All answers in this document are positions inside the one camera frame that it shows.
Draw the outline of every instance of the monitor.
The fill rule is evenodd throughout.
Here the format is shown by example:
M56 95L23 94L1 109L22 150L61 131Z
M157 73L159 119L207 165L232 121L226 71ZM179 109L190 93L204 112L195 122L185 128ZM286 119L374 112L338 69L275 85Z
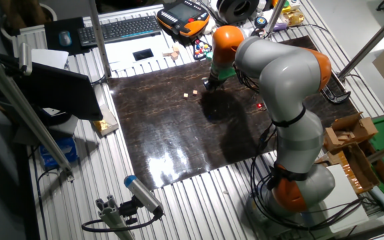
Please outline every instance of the monitor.
M19 59L0 54L0 60L19 66ZM33 63L30 76L14 77L30 104L70 113L79 119L102 120L95 92L86 75Z

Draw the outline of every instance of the gray robot arm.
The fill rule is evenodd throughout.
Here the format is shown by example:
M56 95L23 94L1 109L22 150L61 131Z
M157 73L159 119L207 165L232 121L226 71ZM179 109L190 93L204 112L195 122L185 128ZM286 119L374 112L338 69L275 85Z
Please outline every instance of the gray robot arm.
M305 109L303 100L328 81L328 58L312 50L250 37L238 47L235 64L248 76L259 78L260 95L277 125L278 156L269 184L269 204L293 213L324 200L335 182L326 168L313 164L322 148L323 128L318 116Z

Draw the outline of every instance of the cardboard box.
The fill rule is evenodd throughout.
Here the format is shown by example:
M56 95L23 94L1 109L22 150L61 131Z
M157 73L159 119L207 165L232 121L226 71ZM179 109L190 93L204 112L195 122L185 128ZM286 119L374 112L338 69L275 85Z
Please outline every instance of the cardboard box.
M331 165L340 164L356 194L371 190L380 184L371 170L370 162L357 143L346 144L327 152L318 162L328 161Z
M331 127L325 129L324 147L330 151L348 143L360 143L372 138L377 129L370 117L361 119L361 114L336 119Z

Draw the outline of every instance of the mouse pad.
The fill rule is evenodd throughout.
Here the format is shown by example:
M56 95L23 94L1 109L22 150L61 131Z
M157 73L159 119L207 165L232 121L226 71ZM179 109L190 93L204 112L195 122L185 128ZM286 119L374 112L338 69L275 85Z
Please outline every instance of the mouse pad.
M90 48L82 48L79 41L78 29L84 27L82 17L76 17L66 20L58 20L51 23L44 24L45 38L47 40L48 49L69 52L69 56L88 53ZM61 31L68 31L71 34L72 45L63 47L59 43L59 33Z
M316 50L308 37L283 43ZM109 80L134 174L150 189L253 157L271 123L269 113L257 108L260 96L236 77L224 89L206 92L201 79L209 75L209 66L199 61ZM334 80L329 84L339 90ZM357 112L349 100L333 105L320 93L304 104L324 127ZM273 147L270 142L266 151Z

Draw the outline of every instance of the black keyboard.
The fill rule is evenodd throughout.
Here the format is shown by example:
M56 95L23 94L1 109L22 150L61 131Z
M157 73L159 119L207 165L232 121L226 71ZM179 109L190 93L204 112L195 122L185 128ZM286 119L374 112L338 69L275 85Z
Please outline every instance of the black keyboard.
M140 17L101 25L105 43L125 41L161 34L156 16ZM93 27L78 29L81 46L97 45Z

